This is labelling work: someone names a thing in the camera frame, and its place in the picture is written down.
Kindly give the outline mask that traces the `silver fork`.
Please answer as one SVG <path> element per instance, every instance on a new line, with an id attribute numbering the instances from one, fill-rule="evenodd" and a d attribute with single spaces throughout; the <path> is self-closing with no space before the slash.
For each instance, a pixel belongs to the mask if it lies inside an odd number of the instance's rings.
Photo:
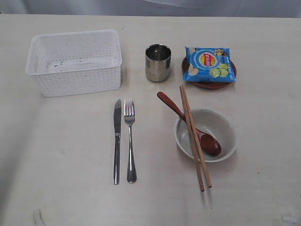
<path id="1" fill-rule="evenodd" d="M 124 100 L 124 120 L 128 125 L 128 164 L 127 164 L 127 181 L 128 183 L 134 183 L 137 180 L 133 141 L 132 141 L 132 125 L 135 122 L 135 104 L 133 98 L 127 98 Z"/>

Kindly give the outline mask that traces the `silver table knife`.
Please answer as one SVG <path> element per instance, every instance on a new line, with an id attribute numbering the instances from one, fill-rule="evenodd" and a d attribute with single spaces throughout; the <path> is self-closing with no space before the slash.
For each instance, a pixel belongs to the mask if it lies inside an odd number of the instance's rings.
<path id="1" fill-rule="evenodd" d="M 119 184 L 120 172 L 120 134 L 121 134 L 121 100 L 118 99 L 114 106 L 113 114 L 114 131 L 115 131 L 115 151 L 114 151 L 114 185 Z"/>

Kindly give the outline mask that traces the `wooden chopstick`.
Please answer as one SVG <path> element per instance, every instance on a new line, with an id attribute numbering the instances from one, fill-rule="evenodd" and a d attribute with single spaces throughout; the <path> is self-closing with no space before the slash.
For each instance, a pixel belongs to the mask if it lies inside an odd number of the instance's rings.
<path id="1" fill-rule="evenodd" d="M 191 111 L 190 104 L 189 104 L 187 94 L 186 94 L 186 88 L 185 88 L 184 85 L 181 85 L 181 86 L 182 86 L 182 89 L 183 89 L 183 94 L 184 94 L 184 97 L 185 97 L 185 101 L 186 101 L 186 105 L 187 105 L 187 109 L 188 109 L 188 113 L 189 113 L 192 132 L 193 132 L 193 135 L 195 137 L 198 161 L 200 163 L 200 167 L 203 168 L 203 172 L 204 172 L 204 175 L 205 175 L 205 178 L 206 178 L 207 187 L 211 188 L 212 183 L 211 183 L 211 179 L 210 179 L 210 176 L 209 176 L 209 171 L 207 169 L 207 165 L 206 165 L 206 162 L 205 162 L 205 159 L 204 159 L 204 156 L 203 156 L 200 141 L 198 139 L 198 135 L 197 135 L 197 132 L 196 132 L 195 122 L 194 122 L 194 119 L 193 119 L 193 116 L 192 116 L 192 111 Z"/>
<path id="2" fill-rule="evenodd" d="M 183 106 L 183 110 L 184 110 L 186 125 L 187 125 L 187 129 L 188 129 L 188 133 L 189 133 L 190 146 L 191 146 L 191 150 L 192 150 L 192 154 L 193 154 L 193 158 L 194 158 L 194 162 L 195 162 L 198 182 L 199 182 L 200 190 L 203 192 L 205 190 L 205 187 L 204 187 L 204 183 L 203 183 L 203 179 L 202 179 L 200 163 L 199 163 L 198 157 L 197 157 L 195 137 L 194 137 L 193 132 L 192 132 L 189 113 L 188 113 L 185 97 L 184 97 L 184 94 L 183 94 L 182 86 L 179 87 L 179 90 L 180 90 L 180 95 L 181 95 L 181 100 L 182 100 L 182 106 Z"/>

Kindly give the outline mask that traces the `stainless steel cup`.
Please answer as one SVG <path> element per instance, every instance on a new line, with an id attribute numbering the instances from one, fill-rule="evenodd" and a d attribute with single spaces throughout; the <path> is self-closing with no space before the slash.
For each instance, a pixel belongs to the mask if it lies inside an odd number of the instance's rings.
<path id="1" fill-rule="evenodd" d="M 163 44 L 152 44 L 145 50 L 146 78 L 153 82 L 166 80 L 171 72 L 171 49 Z"/>

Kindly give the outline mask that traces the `pale green bowl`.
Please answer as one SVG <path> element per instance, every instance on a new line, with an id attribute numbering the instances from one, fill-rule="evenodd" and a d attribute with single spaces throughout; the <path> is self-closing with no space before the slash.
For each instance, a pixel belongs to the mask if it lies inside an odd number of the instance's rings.
<path id="1" fill-rule="evenodd" d="M 221 153 L 216 157 L 204 153 L 205 162 L 221 162 L 233 155 L 237 149 L 238 140 L 234 127 L 226 117 L 209 109 L 194 109 L 192 116 L 196 128 L 213 136 L 222 148 Z M 193 159 L 188 129 L 182 119 L 178 119 L 174 125 L 174 137 L 179 150 Z"/>

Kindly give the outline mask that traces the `brown spoon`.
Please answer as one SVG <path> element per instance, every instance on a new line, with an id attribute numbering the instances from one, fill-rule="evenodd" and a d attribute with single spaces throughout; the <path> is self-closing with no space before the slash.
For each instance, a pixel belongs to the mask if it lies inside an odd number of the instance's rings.
<path id="1" fill-rule="evenodd" d="M 184 113 L 179 109 L 179 107 L 163 92 L 159 91 L 157 97 L 164 102 L 168 107 L 170 107 L 184 122 L 186 122 Z M 208 133 L 196 129 L 198 139 L 202 150 L 210 156 L 218 156 L 222 152 L 222 148 L 219 142 Z"/>

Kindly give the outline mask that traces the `blue chips bag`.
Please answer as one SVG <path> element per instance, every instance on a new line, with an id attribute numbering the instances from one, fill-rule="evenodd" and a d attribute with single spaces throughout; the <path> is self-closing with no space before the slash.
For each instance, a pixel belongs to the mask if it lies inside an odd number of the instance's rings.
<path id="1" fill-rule="evenodd" d="M 185 47 L 189 82 L 236 82 L 229 48 Z"/>

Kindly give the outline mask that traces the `white perforated plastic basket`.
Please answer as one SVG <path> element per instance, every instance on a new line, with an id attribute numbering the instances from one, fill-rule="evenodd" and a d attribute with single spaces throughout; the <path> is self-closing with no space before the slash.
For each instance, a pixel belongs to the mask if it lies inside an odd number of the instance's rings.
<path id="1" fill-rule="evenodd" d="M 116 30 L 67 32 L 35 36 L 25 72 L 45 97 L 117 90 L 122 54 Z"/>

